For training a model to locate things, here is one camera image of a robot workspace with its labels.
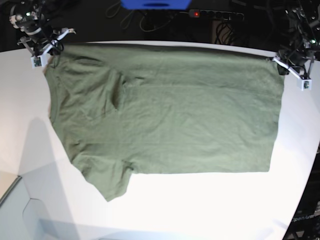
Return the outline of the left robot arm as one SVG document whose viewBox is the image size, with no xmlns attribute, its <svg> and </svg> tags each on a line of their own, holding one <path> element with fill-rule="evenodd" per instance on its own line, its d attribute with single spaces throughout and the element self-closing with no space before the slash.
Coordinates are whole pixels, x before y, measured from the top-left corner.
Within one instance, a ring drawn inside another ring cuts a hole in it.
<svg viewBox="0 0 320 240">
<path fill-rule="evenodd" d="M 272 61 L 280 75 L 292 74 L 310 83 L 313 64 L 320 59 L 320 2 L 294 0 L 285 12 L 293 32 L 289 45 L 279 50 Z"/>
</svg>

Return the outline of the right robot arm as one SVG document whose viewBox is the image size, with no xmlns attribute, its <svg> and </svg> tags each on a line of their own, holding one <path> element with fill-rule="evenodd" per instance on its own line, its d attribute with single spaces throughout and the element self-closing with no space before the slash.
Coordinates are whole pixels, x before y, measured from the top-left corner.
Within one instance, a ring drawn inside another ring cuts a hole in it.
<svg viewBox="0 0 320 240">
<path fill-rule="evenodd" d="M 71 4 L 70 0 L 22 0 L 12 6 L 9 22 L 26 34 L 17 44 L 31 53 L 32 62 L 37 67 L 44 65 L 41 61 L 47 54 L 60 54 L 64 50 L 61 40 L 76 33 L 74 28 L 51 26 L 51 21 L 60 17 Z"/>
</svg>

